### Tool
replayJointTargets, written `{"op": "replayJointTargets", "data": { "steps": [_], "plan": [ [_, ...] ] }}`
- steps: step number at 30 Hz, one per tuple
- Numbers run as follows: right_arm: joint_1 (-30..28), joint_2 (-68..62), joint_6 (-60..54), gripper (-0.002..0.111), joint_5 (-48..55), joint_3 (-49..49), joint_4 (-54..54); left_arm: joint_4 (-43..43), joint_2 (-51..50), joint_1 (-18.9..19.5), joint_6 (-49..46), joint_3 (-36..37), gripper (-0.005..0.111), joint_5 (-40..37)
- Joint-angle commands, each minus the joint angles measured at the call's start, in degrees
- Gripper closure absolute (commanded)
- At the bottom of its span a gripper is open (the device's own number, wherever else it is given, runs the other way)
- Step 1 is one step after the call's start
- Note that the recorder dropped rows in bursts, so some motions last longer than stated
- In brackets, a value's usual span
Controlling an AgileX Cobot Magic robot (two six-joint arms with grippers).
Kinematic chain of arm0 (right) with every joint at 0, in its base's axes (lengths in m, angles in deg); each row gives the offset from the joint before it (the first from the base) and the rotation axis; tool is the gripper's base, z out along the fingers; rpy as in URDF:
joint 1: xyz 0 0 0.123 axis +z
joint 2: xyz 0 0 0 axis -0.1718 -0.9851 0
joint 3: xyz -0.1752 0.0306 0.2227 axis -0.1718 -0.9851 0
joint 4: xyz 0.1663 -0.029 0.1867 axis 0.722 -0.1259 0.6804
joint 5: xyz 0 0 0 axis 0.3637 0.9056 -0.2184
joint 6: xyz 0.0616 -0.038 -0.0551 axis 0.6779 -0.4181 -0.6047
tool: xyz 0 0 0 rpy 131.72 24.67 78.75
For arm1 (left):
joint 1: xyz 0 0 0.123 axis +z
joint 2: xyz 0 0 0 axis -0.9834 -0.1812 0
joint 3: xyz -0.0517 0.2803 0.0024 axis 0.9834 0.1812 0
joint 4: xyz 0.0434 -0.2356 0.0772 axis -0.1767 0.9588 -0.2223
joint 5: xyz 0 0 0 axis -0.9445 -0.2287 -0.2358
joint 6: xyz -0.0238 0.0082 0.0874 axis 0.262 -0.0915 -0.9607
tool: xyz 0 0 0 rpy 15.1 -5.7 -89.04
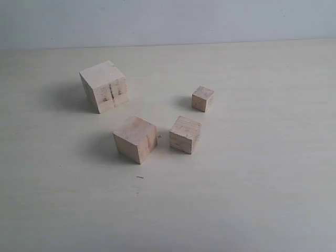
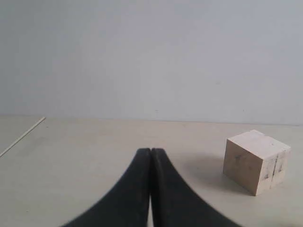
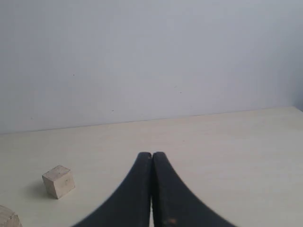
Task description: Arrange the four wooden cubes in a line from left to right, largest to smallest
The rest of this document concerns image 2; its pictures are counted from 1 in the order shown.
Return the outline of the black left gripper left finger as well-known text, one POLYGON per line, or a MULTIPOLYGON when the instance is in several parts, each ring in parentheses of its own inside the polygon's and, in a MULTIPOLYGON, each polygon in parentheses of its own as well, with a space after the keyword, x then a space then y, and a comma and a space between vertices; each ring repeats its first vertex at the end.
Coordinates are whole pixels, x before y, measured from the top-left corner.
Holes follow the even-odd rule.
POLYGON ((65 227, 146 227, 149 213, 151 149, 137 150, 113 188, 65 227))

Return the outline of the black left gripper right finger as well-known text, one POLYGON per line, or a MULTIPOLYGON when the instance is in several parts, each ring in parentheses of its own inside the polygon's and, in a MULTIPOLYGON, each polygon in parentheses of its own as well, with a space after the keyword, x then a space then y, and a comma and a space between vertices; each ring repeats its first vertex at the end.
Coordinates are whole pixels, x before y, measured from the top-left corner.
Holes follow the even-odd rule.
POLYGON ((155 227, 239 226, 189 187, 162 148, 151 150, 151 209, 155 227))

